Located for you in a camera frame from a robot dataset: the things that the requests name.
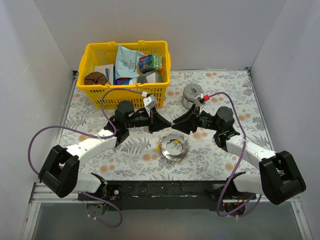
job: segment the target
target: gray metal cylinder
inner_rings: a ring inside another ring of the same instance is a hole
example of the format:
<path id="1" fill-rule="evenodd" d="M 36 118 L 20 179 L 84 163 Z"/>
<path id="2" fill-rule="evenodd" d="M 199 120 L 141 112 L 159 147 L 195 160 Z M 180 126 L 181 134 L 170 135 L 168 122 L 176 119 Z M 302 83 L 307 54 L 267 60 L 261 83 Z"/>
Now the gray metal cylinder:
<path id="1" fill-rule="evenodd" d="M 182 105 L 186 109 L 190 109 L 192 107 L 192 104 L 194 104 L 195 95 L 203 93 L 204 91 L 199 84 L 188 83 L 183 89 Z"/>

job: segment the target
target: small box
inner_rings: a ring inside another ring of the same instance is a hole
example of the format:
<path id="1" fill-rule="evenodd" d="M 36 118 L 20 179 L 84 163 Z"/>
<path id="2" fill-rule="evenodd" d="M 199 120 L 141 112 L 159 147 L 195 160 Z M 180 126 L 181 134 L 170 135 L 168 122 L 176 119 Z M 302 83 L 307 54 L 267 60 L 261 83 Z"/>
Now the small box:
<path id="1" fill-rule="evenodd" d="M 156 54 L 150 54 L 147 56 L 142 56 L 139 59 L 139 70 L 140 72 L 147 73 L 153 70 L 162 69 L 162 56 Z"/>

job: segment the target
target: metal frame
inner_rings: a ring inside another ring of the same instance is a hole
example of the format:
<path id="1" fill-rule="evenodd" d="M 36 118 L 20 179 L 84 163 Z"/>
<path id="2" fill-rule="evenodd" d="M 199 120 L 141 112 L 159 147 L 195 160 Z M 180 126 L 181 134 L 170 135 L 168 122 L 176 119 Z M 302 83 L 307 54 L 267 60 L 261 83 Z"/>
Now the metal frame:
<path id="1" fill-rule="evenodd" d="M 26 215 L 27 217 L 25 219 L 25 225 L 20 240 L 30 240 L 32 238 L 36 227 L 40 207 L 41 203 L 39 202 L 29 203 L 29 208 Z"/>
<path id="2" fill-rule="evenodd" d="M 205 70 L 209 70 L 209 69 L 203 69 L 203 70 L 175 70 L 173 72 L 186 72 L 186 71 L 205 71 Z M 252 90 L 258 105 L 258 109 L 260 111 L 261 114 L 261 118 L 266 130 L 266 134 L 268 137 L 268 140 L 270 142 L 270 146 L 271 149 L 274 150 L 274 145 L 272 143 L 271 137 L 270 137 L 270 133 L 268 130 L 268 127 L 266 125 L 266 120 L 265 117 L 263 115 L 263 111 L 261 109 L 261 106 L 259 104 L 259 100 L 253 85 L 253 81 L 251 78 L 251 74 L 250 74 L 250 68 L 247 67 L 245 70 L 241 70 L 241 69 L 210 69 L 213 71 L 246 71 L 252 86 Z M 64 125 L 67 119 L 67 115 L 68 115 L 68 111 L 69 111 L 69 107 L 71 104 L 71 100 L 72 100 L 72 96 L 75 90 L 75 86 L 76 86 L 76 82 L 78 79 L 78 73 L 74 73 L 73 75 L 73 80 L 72 83 L 70 85 L 70 89 L 69 89 L 69 93 L 67 95 L 66 101 L 64 103 L 64 107 L 59 119 L 59 124 L 60 125 Z M 62 136 L 62 129 L 59 129 L 56 131 L 54 139 L 53 139 L 53 143 L 59 144 L 59 141 L 61 139 Z M 23 232 L 21 235 L 21 240 L 28 240 L 32 238 L 34 229 L 36 227 L 36 223 L 37 223 L 37 218 L 39 215 L 39 211 L 40 211 L 40 207 L 41 207 L 41 203 L 72 203 L 72 204 L 79 204 L 79 203 L 100 203 L 99 201 L 79 201 L 78 200 L 78 192 L 72 192 L 71 194 L 69 194 L 68 196 L 64 197 L 64 198 L 59 198 L 55 193 L 53 193 L 47 186 L 45 186 L 43 183 L 35 183 L 32 189 L 32 194 L 30 197 L 30 201 L 29 201 L 29 208 L 27 211 L 27 217 L 26 217 L 26 222 L 23 228 Z M 234 200 L 223 200 L 225 203 L 232 203 L 234 202 Z M 262 196 L 260 202 L 269 202 L 269 200 L 265 197 Z M 292 204 L 292 209 L 294 211 L 295 214 L 295 218 L 296 221 L 298 223 L 302 238 L 304 240 L 312 240 L 312 235 L 309 229 L 309 226 L 307 224 L 303 209 L 302 209 L 302 204 L 300 202 L 300 198 L 299 196 L 294 197 L 289 199 L 287 202 L 291 202 Z"/>
<path id="3" fill-rule="evenodd" d="M 302 208 L 301 201 L 293 201 L 293 202 L 291 202 L 291 204 L 292 204 L 292 208 L 293 208 L 296 222 L 298 223 L 300 233 L 302 235 L 302 239 L 303 240 L 312 240 L 313 237 L 311 235 L 311 232 L 310 232 L 310 229 L 309 229 L 309 226 L 308 226 L 305 214 L 304 214 L 304 210 Z"/>

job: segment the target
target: red label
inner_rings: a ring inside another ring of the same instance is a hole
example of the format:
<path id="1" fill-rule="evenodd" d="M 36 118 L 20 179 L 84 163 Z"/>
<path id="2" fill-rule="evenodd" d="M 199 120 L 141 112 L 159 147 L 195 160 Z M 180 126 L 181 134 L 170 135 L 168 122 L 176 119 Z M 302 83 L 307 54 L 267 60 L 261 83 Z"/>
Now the red label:
<path id="1" fill-rule="evenodd" d="M 144 62 L 146 60 L 146 56 L 140 57 L 140 62 Z"/>

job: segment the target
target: table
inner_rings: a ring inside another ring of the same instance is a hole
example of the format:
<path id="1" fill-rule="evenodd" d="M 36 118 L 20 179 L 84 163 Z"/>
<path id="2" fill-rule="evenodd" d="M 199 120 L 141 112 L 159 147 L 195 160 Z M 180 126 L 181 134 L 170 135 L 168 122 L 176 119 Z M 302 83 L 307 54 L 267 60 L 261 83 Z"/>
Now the table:
<path id="1" fill-rule="evenodd" d="M 263 117 L 246 70 L 171 71 L 170 76 L 171 83 L 166 90 L 163 107 L 158 108 L 158 112 L 164 118 L 172 122 L 187 111 L 182 105 L 183 89 L 188 83 L 197 83 L 202 86 L 206 94 L 228 93 L 236 106 L 247 138 L 261 147 L 271 149 Z M 204 110 L 214 115 L 220 106 L 231 107 L 224 95 L 212 97 Z M 106 112 L 108 116 L 112 116 L 115 110 Z M 95 134 L 106 124 L 102 111 L 76 87 L 65 126 Z M 241 132 L 238 123 L 234 124 L 234 128 Z M 180 163 L 169 162 L 157 152 L 159 139 L 170 133 L 182 134 L 187 142 L 188 154 Z M 148 127 L 130 129 L 130 136 L 121 145 L 89 160 L 80 171 L 97 173 L 109 181 L 226 180 L 238 157 L 219 149 L 214 143 L 214 133 L 201 128 L 190 135 L 171 128 L 153 134 L 148 133 Z M 60 145 L 67 147 L 85 139 L 87 139 L 85 135 L 64 130 Z M 245 161 L 240 164 L 238 171 L 258 172 Z"/>

